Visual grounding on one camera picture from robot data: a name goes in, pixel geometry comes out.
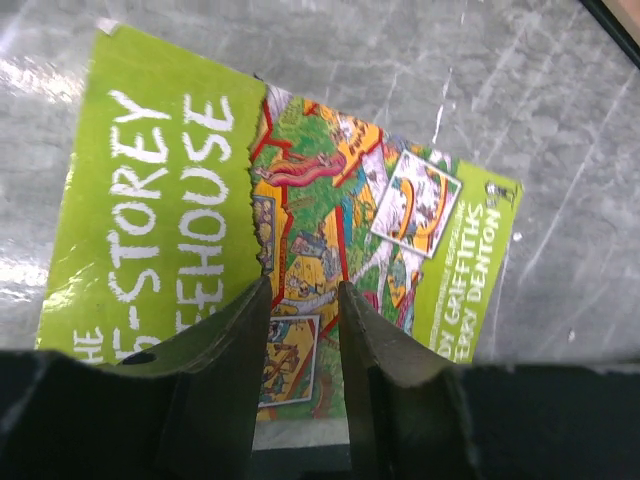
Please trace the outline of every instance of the green book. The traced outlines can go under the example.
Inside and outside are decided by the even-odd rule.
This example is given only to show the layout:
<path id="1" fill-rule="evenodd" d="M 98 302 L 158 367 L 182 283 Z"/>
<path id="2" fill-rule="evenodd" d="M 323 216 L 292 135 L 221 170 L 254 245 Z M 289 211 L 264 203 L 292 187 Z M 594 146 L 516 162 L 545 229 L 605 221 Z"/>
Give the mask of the green book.
<path id="1" fill-rule="evenodd" d="M 344 415 L 343 280 L 423 345 L 472 360 L 517 181 L 112 27 L 97 33 L 37 348 L 118 362 L 262 273 L 261 420 Z"/>

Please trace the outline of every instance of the children's book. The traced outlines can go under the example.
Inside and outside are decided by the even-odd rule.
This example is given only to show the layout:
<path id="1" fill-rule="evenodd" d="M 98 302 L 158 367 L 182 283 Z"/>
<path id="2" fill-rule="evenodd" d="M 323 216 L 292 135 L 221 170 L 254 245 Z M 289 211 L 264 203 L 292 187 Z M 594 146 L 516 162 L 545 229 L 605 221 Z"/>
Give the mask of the children's book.
<path id="1" fill-rule="evenodd" d="M 110 25 L 36 346 L 118 362 L 265 274 L 258 419 L 342 416 L 339 283 L 470 362 L 521 196 L 515 180 Z"/>

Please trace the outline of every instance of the gray metal surface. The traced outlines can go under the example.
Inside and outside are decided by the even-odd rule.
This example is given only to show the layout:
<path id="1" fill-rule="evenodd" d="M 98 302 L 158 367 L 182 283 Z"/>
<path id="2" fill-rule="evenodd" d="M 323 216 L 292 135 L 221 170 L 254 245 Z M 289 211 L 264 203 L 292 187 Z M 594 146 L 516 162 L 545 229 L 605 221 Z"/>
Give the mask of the gray metal surface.
<path id="1" fill-rule="evenodd" d="M 98 17 L 521 179 L 477 359 L 638 352 L 640 75 L 577 0 L 0 1 L 1 348 L 33 345 Z M 346 441 L 312 423 L 256 446 Z"/>

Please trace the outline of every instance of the brown surface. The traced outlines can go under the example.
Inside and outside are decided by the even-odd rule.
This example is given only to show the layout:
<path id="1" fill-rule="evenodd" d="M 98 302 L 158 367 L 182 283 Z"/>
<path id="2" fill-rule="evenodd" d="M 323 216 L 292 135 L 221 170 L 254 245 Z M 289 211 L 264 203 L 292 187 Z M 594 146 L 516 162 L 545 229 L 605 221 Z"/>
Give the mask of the brown surface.
<path id="1" fill-rule="evenodd" d="M 604 3 L 640 44 L 640 0 L 604 0 Z"/>

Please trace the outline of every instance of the scratched metal table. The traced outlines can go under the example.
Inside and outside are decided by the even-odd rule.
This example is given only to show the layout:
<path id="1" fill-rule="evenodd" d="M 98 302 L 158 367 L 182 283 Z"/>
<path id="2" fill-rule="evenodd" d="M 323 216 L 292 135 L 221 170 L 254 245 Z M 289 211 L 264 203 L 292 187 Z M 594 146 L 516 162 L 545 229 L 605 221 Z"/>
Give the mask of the scratched metal table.
<path id="1" fill-rule="evenodd" d="M 638 352 L 640 75 L 577 0 L 0 2 L 1 348 L 33 345 L 98 17 L 522 179 L 478 360 Z"/>

